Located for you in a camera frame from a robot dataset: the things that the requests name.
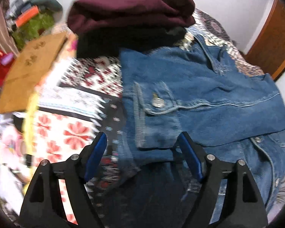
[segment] orange object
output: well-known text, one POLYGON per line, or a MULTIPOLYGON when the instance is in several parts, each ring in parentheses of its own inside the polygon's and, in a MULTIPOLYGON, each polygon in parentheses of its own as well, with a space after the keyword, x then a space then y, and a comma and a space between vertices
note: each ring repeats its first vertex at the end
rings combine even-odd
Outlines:
POLYGON ((31 18, 33 18, 34 16, 36 16, 39 13, 39 9, 37 6, 32 6, 30 9, 28 9, 27 11, 25 11, 22 15, 20 15, 18 17, 18 19, 16 20, 16 26, 20 27, 23 24, 25 24, 26 22, 28 22, 31 18))

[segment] folded maroon cloth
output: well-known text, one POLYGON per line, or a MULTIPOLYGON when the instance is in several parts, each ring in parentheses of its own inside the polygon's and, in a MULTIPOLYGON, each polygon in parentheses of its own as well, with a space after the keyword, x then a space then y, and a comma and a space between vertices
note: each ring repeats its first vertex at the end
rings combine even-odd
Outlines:
POLYGON ((129 25, 189 27, 195 23, 194 9, 193 0, 78 0, 67 24, 77 34, 129 25))

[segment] metal screw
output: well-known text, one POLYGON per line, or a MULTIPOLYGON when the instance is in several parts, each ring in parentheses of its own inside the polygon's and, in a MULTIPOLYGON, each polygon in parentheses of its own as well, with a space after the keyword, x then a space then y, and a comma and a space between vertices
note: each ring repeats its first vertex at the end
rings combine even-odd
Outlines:
POLYGON ((78 154, 73 154, 71 156, 71 160, 77 160, 79 158, 79 155, 78 154))
POLYGON ((280 178, 277 178, 276 182, 275 182, 275 186, 277 187, 279 185, 279 183, 280 183, 280 178))
POLYGON ((42 160, 40 163, 41 163, 41 165, 43 165, 43 166, 45 166, 46 164, 47 164, 47 160, 46 159, 44 159, 44 160, 42 160))
POLYGON ((156 108, 163 108, 165 107, 165 101, 161 98, 153 98, 151 104, 156 108))
POLYGON ((209 154, 209 155, 207 155, 207 159, 209 159, 209 160, 215 160, 215 156, 213 155, 213 154, 209 154))
POLYGON ((242 160, 242 159, 240 159, 240 160, 238 161, 238 163, 239 163, 239 165, 245 165, 245 164, 246 164, 245 161, 242 160))
POLYGON ((256 137, 256 138, 254 138, 254 139, 256 140, 257 143, 261 143, 261 142, 262 142, 262 139, 259 138, 259 137, 256 137))

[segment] brown cardboard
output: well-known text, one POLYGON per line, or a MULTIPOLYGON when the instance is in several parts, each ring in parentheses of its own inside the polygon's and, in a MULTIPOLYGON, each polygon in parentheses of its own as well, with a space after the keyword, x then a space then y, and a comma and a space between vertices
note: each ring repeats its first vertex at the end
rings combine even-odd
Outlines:
POLYGON ((47 35, 27 43, 5 79, 0 94, 0 113, 26 109, 35 85, 50 70, 66 34, 47 35))

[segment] black cloth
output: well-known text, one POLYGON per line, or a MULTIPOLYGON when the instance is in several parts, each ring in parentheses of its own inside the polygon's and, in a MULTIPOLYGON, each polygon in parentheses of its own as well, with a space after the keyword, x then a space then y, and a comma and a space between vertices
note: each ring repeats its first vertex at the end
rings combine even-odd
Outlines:
POLYGON ((15 116, 15 115, 13 115, 12 117, 13 117, 13 123, 15 125, 15 128, 20 133, 23 133, 23 130, 22 130, 23 118, 19 118, 19 117, 15 116))
POLYGON ((174 27, 121 27, 100 28, 79 35, 77 58, 96 58, 99 56, 119 56, 120 48, 143 52, 161 46, 173 46, 184 39, 186 29, 174 27))

